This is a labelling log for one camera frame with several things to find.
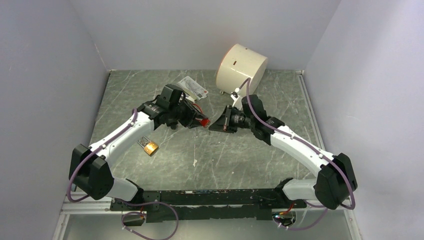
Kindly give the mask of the cream cylindrical container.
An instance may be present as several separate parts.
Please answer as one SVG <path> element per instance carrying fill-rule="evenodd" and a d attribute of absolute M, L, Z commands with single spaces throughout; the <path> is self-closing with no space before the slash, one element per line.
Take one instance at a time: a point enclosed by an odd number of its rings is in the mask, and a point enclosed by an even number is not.
<path fill-rule="evenodd" d="M 243 82 L 250 78 L 249 93 L 257 89 L 268 64 L 268 58 L 241 44 L 235 44 L 221 60 L 216 74 L 216 87 L 235 100 L 232 92 L 238 88 L 238 95 L 246 95 L 246 85 Z"/>

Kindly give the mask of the brass padlock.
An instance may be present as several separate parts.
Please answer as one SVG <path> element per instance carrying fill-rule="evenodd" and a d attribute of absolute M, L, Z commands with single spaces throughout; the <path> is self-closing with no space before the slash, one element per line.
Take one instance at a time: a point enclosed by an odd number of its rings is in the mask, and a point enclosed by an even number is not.
<path fill-rule="evenodd" d="M 143 151 L 150 157 L 159 150 L 159 145 L 146 136 L 142 136 L 139 140 L 137 140 L 137 144 L 141 146 Z"/>

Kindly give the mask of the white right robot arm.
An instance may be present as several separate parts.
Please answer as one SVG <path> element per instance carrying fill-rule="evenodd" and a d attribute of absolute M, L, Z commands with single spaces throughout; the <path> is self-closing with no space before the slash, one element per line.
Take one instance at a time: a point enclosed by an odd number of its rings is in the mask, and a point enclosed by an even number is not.
<path fill-rule="evenodd" d="M 242 98 L 242 108 L 227 105 L 209 130 L 233 134 L 238 129 L 249 129 L 260 141 L 284 151 L 304 165 L 313 179 L 287 179 L 278 186 L 275 202 L 282 208 L 294 200 L 318 201 L 328 209 L 344 206 L 354 209 L 354 191 L 358 183 L 351 159 L 344 153 L 335 155 L 323 150 L 291 130 L 284 122 L 267 114 L 263 102 L 252 94 Z"/>

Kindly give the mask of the clear plastic bag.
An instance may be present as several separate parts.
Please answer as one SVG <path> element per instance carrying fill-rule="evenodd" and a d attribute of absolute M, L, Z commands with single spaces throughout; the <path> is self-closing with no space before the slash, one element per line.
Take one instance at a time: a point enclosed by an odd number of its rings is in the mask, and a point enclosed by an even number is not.
<path fill-rule="evenodd" d="M 190 76 L 186 76 L 177 84 L 190 96 L 193 101 L 199 101 L 201 99 L 205 99 L 208 95 L 208 91 L 203 88 L 200 84 L 198 84 L 194 79 Z"/>

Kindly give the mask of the red cable lock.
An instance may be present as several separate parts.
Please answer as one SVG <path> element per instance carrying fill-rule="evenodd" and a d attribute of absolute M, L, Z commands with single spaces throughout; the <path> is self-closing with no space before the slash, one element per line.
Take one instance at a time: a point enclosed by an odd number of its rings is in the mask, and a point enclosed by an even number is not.
<path fill-rule="evenodd" d="M 203 114 L 203 110 L 202 110 L 202 108 L 198 105 L 198 104 L 196 104 L 196 103 L 193 103 L 192 104 L 197 110 L 199 110 L 200 111 L 200 113 L 202 113 Z M 211 123 L 211 121 L 208 119 L 208 118 L 205 118 L 205 119 L 203 119 L 203 120 L 201 120 L 200 121 L 200 124 L 204 127 L 204 128 L 207 128 L 208 126 L 209 126 L 209 124 Z"/>

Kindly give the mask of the black table edge rail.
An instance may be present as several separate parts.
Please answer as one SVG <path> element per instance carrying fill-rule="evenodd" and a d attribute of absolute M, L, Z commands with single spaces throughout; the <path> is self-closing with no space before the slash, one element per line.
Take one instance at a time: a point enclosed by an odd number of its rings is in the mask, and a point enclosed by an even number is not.
<path fill-rule="evenodd" d="M 280 190 L 146 190 L 134 202 L 114 199 L 110 210 L 137 211 L 146 214 L 147 223 L 179 220 L 256 219 L 271 220 L 278 209 L 288 209 L 293 202 Z"/>

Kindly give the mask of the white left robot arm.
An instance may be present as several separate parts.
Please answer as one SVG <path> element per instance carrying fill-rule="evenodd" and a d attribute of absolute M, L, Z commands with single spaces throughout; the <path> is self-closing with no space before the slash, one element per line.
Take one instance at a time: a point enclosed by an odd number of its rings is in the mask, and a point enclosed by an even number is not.
<path fill-rule="evenodd" d="M 134 108 L 131 117 L 106 137 L 85 146 L 77 145 L 71 154 L 69 185 L 66 196 L 72 203 L 72 187 L 86 193 L 94 200 L 110 197 L 123 201 L 130 210 L 137 210 L 144 203 L 144 190 L 129 179 L 114 177 L 111 165 L 142 137 L 158 127 L 177 125 L 192 129 L 207 127 L 209 118 L 186 99 L 178 86 L 166 84 L 153 100 Z"/>

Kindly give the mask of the aluminium frame rail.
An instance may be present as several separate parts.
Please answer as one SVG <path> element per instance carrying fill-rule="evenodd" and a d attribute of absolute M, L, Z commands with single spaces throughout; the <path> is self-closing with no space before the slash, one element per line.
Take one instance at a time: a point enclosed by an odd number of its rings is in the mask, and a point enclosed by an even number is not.
<path fill-rule="evenodd" d="M 59 219 L 53 234 L 53 240 L 63 240 L 70 217 L 73 215 L 106 215 L 110 214 L 111 197 L 95 200 L 88 197 L 79 202 L 70 202 L 65 197 L 59 213 Z"/>

